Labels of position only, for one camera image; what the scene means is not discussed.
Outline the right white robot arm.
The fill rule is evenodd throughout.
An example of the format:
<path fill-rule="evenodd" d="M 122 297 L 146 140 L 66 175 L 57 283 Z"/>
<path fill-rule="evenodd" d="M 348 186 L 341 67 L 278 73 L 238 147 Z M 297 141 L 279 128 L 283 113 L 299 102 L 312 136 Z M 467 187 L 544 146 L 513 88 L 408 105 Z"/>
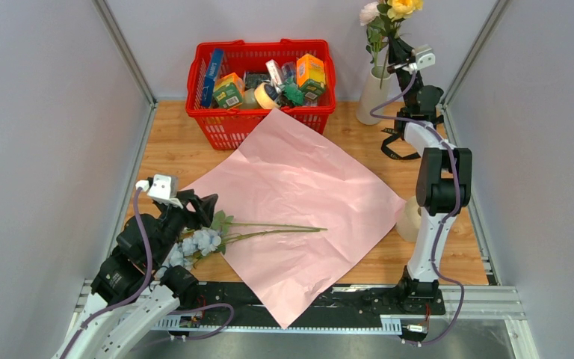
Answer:
<path fill-rule="evenodd" d="M 441 88 L 424 85 L 419 71 L 435 63 L 428 46 L 413 48 L 400 37 L 389 37 L 388 67 L 404 91 L 404 107 L 395 128 L 421 158 L 416 184 L 419 225 L 413 255 L 398 285 L 395 300 L 405 313 L 426 312 L 440 298 L 439 272 L 448 233 L 461 209 L 470 201 L 472 153 L 445 140 L 436 130 L 443 117 L 437 105 Z"/>

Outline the pink white flower stem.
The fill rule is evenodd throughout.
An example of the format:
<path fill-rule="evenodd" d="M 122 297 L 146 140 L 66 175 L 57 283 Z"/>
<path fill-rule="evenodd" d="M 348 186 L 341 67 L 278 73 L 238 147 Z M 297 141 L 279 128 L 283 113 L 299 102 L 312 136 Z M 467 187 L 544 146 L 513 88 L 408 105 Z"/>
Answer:
<path fill-rule="evenodd" d="M 380 12 L 383 1 L 373 1 L 366 4 L 359 12 L 359 23 L 366 31 L 366 51 L 371 56 L 370 63 L 375 67 L 380 65 L 380 53 L 388 45 L 385 22 Z"/>

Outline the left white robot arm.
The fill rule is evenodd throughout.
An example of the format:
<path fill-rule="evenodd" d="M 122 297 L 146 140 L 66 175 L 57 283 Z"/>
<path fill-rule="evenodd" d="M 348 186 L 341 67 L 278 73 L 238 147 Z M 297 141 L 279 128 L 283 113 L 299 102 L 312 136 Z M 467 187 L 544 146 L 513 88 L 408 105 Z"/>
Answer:
<path fill-rule="evenodd" d="M 153 198 L 159 216 L 141 214 L 138 188 L 134 215 L 100 266 L 78 321 L 55 358 L 121 358 L 150 328 L 174 310 L 205 310 L 199 281 L 172 255 L 184 230 L 196 233 L 215 217 L 218 195 L 194 190 Z"/>

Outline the purple pink wrapping paper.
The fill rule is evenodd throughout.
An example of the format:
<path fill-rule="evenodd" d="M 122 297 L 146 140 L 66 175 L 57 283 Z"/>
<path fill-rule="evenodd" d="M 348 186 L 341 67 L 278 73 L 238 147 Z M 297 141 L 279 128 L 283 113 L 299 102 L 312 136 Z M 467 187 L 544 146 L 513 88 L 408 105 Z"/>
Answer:
<path fill-rule="evenodd" d="M 300 122 L 268 126 L 195 180 L 242 222 L 324 227 L 230 245 L 225 260 L 281 328 L 347 274 L 395 226 L 405 202 L 340 147 Z"/>

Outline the black printed ribbon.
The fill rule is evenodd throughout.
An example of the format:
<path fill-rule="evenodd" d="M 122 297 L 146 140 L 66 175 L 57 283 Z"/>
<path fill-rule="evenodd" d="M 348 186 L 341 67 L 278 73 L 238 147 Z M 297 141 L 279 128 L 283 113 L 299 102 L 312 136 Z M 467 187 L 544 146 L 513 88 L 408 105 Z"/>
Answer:
<path fill-rule="evenodd" d="M 443 141 L 438 127 L 444 123 L 444 116 L 401 116 L 398 113 L 391 126 L 384 127 L 386 134 L 380 151 L 395 161 L 419 160 L 426 147 L 435 147 Z"/>

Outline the yellow flower stem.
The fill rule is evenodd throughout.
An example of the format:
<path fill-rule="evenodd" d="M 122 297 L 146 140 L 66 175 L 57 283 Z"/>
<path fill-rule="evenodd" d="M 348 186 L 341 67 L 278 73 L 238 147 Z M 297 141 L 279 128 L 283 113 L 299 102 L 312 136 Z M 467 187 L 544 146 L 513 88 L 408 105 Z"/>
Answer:
<path fill-rule="evenodd" d="M 401 38 L 401 25 L 415 12 L 422 10 L 423 1 L 388 0 L 379 1 L 378 19 L 382 25 L 380 33 L 387 45 L 386 65 L 388 67 L 410 57 L 412 47 Z"/>

